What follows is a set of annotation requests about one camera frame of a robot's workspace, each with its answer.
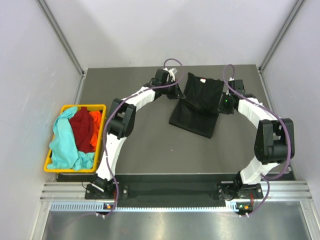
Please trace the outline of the black t-shirt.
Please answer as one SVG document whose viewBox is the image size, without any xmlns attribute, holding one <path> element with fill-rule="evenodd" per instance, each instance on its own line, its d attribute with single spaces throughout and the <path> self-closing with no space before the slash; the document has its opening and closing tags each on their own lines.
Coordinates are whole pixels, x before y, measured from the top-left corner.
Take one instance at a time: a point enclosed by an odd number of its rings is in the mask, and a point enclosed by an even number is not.
<svg viewBox="0 0 320 240">
<path fill-rule="evenodd" d="M 188 132 L 211 138 L 219 117 L 218 106 L 224 83 L 219 79 L 204 78 L 188 73 L 183 94 L 169 124 Z"/>
</svg>

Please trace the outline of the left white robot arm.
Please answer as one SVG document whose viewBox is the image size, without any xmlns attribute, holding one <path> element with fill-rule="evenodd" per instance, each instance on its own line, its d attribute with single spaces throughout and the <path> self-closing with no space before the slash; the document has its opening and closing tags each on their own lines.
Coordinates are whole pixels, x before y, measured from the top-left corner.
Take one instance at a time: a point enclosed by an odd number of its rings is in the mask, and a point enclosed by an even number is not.
<svg viewBox="0 0 320 240">
<path fill-rule="evenodd" d="M 137 111 L 162 95 L 170 100 L 185 98 L 176 80 L 176 73 L 176 68 L 159 68 L 150 82 L 143 85 L 137 92 L 126 98 L 113 100 L 109 118 L 103 130 L 103 159 L 92 184 L 102 198 L 109 198 L 113 194 L 112 181 L 117 161 L 125 140 L 134 129 Z"/>
</svg>

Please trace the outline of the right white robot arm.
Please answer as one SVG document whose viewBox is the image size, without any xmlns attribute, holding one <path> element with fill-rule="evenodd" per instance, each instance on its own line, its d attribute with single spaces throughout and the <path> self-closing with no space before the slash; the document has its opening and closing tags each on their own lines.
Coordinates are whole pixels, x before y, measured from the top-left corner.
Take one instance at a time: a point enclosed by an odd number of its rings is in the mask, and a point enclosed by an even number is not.
<svg viewBox="0 0 320 240">
<path fill-rule="evenodd" d="M 227 92 L 221 95 L 218 111 L 226 115 L 237 111 L 256 128 L 254 157 L 237 173 L 233 185 L 234 194 L 245 198 L 262 176 L 295 155 L 294 123 L 289 118 L 274 116 L 254 95 L 247 94 L 242 80 L 231 77 L 227 87 Z"/>
</svg>

